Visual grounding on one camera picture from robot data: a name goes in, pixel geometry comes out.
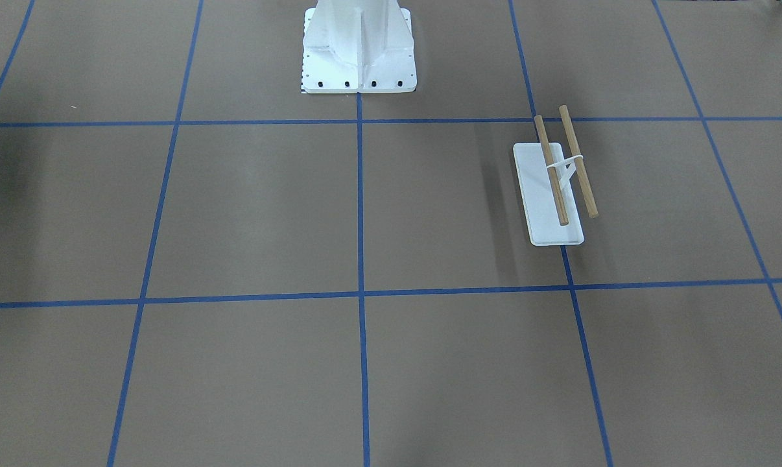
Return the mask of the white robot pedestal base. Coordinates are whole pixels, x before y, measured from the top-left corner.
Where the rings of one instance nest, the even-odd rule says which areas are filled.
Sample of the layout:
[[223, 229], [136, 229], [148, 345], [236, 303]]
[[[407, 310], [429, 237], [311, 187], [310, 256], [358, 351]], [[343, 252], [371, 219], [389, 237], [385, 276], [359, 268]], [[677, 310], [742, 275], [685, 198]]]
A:
[[412, 16], [397, 1], [319, 1], [305, 10], [303, 33], [304, 93], [417, 89]]

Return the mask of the white rack rod bracket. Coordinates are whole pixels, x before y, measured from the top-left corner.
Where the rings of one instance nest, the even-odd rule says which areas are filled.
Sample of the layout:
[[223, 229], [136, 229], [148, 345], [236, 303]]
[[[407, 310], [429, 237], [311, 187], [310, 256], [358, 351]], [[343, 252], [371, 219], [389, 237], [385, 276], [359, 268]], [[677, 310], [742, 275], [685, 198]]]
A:
[[583, 154], [577, 154], [577, 156], [562, 159], [560, 162], [550, 163], [546, 168], [554, 169], [560, 190], [565, 191], [570, 189], [570, 180], [573, 175], [582, 172], [582, 165]]

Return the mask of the white rack base plate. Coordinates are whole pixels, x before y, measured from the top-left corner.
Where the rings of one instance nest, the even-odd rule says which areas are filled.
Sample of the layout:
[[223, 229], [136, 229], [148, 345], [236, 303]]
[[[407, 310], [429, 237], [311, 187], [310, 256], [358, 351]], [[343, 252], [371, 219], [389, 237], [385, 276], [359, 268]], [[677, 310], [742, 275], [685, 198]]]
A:
[[[551, 147], [556, 162], [565, 159], [559, 143], [553, 142]], [[584, 231], [571, 184], [570, 189], [562, 191], [569, 224], [561, 226], [540, 144], [517, 143], [513, 153], [530, 242], [537, 247], [581, 245]]]

